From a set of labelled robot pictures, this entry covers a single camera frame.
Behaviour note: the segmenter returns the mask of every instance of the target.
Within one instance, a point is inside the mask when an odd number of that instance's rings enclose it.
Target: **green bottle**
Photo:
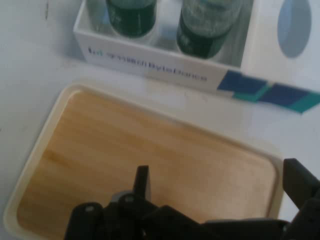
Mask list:
[[[106,0],[106,4],[111,25],[121,35],[142,37],[155,25],[157,0]]]
[[[243,0],[184,0],[177,44],[188,55],[209,59],[219,52]]]

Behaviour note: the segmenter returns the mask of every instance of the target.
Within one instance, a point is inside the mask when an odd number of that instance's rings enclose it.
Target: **wooden surface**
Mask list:
[[[17,209],[21,227],[63,239],[71,210],[107,205],[149,165],[151,200],[196,221],[266,217],[278,175],[265,156],[128,103],[74,94]]]

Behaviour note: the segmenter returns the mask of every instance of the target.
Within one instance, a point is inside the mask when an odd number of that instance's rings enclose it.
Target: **white table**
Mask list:
[[[3,211],[51,107],[64,87],[83,77],[156,101],[267,153],[295,157],[320,176],[320,106],[299,115],[89,65],[72,33],[81,1],[0,4],[0,239],[13,239]],[[296,212],[285,196],[279,218],[291,220]]]

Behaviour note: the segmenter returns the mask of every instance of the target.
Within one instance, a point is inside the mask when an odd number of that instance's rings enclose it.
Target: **white box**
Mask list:
[[[112,29],[105,0],[84,0],[74,34],[92,64],[299,113],[320,103],[318,0],[244,0],[222,49],[208,60],[177,47],[181,5],[158,0],[153,30],[129,39]]]

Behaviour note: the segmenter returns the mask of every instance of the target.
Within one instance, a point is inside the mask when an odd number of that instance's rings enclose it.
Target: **tray rim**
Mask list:
[[[191,127],[195,127],[201,131],[205,131],[207,133],[216,135],[217,137],[224,139],[231,144],[240,146],[244,149],[248,149],[248,151],[251,151],[255,154],[262,155],[266,158],[268,158],[268,162],[273,166],[276,177],[275,177],[275,184],[273,187],[273,201],[269,203],[269,218],[277,218],[280,206],[283,198],[284,191],[282,189],[282,162],[283,160],[275,155],[271,155],[268,153],[265,153],[261,150],[256,149],[255,147],[243,143],[240,140],[235,140],[232,137],[224,136],[218,132],[215,132],[211,129],[207,129],[206,127],[202,127],[198,124],[195,124],[191,122],[188,119],[181,119],[178,116],[166,111],[166,110],[158,110],[155,107],[150,106],[149,104],[146,104],[146,102],[141,100],[142,98],[139,96],[136,96],[134,94],[126,92],[126,94],[123,94],[121,90],[115,90],[108,88],[105,84],[97,84],[92,82],[75,82],[67,87],[65,87],[59,94],[58,98],[56,99],[42,129],[41,132],[32,148],[31,153],[29,154],[29,157],[20,173],[20,176],[15,184],[15,187],[10,195],[10,198],[7,202],[7,205],[4,210],[3,214],[3,223],[4,228],[14,237],[24,239],[24,240],[46,240],[47,238],[44,238],[42,236],[39,236],[31,231],[25,230],[22,228],[17,219],[17,210],[20,204],[20,201],[25,193],[25,190],[28,186],[28,183],[37,167],[37,164],[41,160],[41,156],[43,155],[43,152],[45,151],[53,133],[54,130],[60,120],[60,117],[62,113],[65,110],[65,107],[68,104],[69,99],[77,93],[80,92],[91,92],[94,94],[97,94],[101,97],[109,97],[113,98],[115,100],[136,106],[140,109],[147,110],[149,112],[153,112],[156,114],[159,114],[163,117],[173,119],[174,121],[181,122],[184,124],[187,124]]]

